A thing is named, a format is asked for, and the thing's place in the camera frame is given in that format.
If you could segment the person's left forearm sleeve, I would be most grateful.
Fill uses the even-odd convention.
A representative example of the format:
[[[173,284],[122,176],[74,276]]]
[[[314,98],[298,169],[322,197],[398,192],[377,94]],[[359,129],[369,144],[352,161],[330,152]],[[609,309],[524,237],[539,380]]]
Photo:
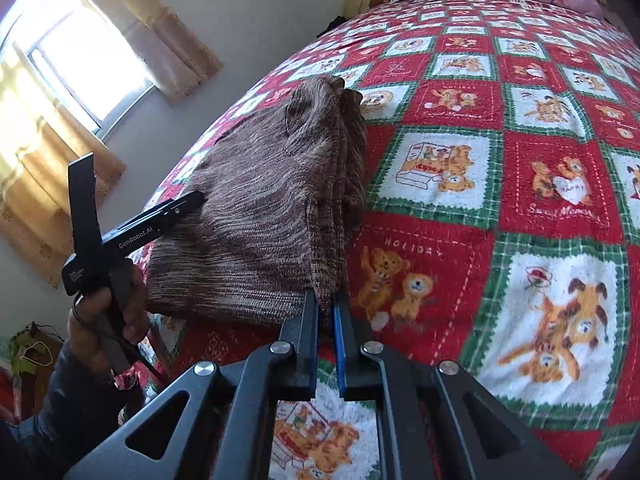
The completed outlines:
[[[40,412],[1,425],[1,477],[63,478],[118,429],[120,412],[132,402],[132,391],[96,377],[64,344]]]

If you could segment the person's left hand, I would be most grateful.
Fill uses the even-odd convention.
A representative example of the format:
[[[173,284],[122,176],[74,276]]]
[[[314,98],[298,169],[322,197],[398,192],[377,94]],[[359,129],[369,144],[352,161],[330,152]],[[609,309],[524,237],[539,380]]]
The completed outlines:
[[[81,296],[68,315],[68,345],[73,356],[101,380],[112,379],[131,366],[127,353],[140,344],[149,328],[146,287],[141,270],[127,258],[116,278],[127,278],[126,301],[119,307],[106,286]]]

